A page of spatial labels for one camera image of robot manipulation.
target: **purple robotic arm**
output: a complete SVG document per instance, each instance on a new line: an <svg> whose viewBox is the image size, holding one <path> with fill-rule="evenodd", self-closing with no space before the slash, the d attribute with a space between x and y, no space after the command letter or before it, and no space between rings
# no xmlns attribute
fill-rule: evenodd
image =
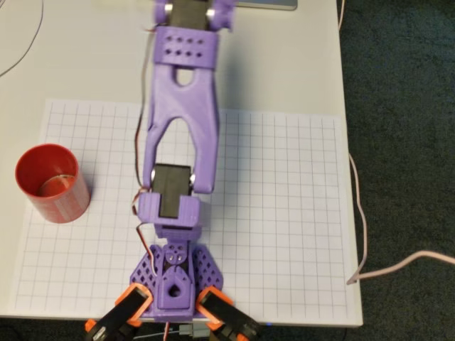
<svg viewBox="0 0 455 341"><path fill-rule="evenodd" d="M150 101L143 183L138 217L152 223L163 248L150 246L130 280L149 288L154 301L144 316L160 321L190 320L195 299L206 286L221 289L223 277L208 250L192 244L201 233L200 201L192 192L210 194L215 184L219 120L214 70L221 28L231 28L235 0L157 0L154 75ZM193 71L181 85L178 69ZM183 119L196 150L193 170L156 163L156 150L169 124Z"/></svg>

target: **cylindrical cup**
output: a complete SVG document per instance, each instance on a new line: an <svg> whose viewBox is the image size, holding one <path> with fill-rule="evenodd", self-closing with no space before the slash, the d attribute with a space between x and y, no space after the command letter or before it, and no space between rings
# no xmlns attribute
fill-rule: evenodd
<svg viewBox="0 0 455 341"><path fill-rule="evenodd" d="M41 144L25 152L16 166L16 181L50 222L71 222L90 202L76 157L57 144Z"/></svg>

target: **gray carpet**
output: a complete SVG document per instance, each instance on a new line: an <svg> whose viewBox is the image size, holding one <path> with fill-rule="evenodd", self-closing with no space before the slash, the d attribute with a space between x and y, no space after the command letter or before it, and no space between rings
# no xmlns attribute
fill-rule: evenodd
<svg viewBox="0 0 455 341"><path fill-rule="evenodd" d="M341 46L349 146L370 227L365 270L420 249L455 255L455 3L348 0ZM455 340L454 283L455 267L430 260L364 281L365 324L346 340ZM0 340L20 340L5 325L28 341L82 339L74 321L0 325ZM262 340L341 341L343 333L270 327Z"/></svg>

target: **white table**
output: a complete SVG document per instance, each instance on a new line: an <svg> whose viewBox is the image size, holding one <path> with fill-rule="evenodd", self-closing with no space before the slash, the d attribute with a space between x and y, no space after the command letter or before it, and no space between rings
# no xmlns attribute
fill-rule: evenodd
<svg viewBox="0 0 455 341"><path fill-rule="evenodd" d="M25 50L40 8L37 0L6 0L0 9L0 70ZM0 315L8 315L25 207L14 167L38 140L45 99L139 102L142 28L151 27L151 9L149 1L45 0L34 46L0 79ZM336 0L302 0L293 12L238 9L234 32L222 33L217 87L223 108L343 119L348 220L355 245ZM351 255L356 259L355 248Z"/></svg>

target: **graph paper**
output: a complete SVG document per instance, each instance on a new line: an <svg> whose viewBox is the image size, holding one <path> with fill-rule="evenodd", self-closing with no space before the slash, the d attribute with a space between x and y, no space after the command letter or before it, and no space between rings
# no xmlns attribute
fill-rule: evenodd
<svg viewBox="0 0 455 341"><path fill-rule="evenodd" d="M11 313L96 318L129 285L144 255L131 211L138 116L138 104L46 102L41 142L75 154L92 198L86 213L68 224L46 222L27 204ZM361 324L359 288L345 285L357 264L341 121L221 110L220 122L215 191L199 195L198 243L208 246L221 269L223 291L263 323ZM194 155L186 123L173 121L157 162L192 166ZM143 230L148 243L165 244L152 226Z"/></svg>

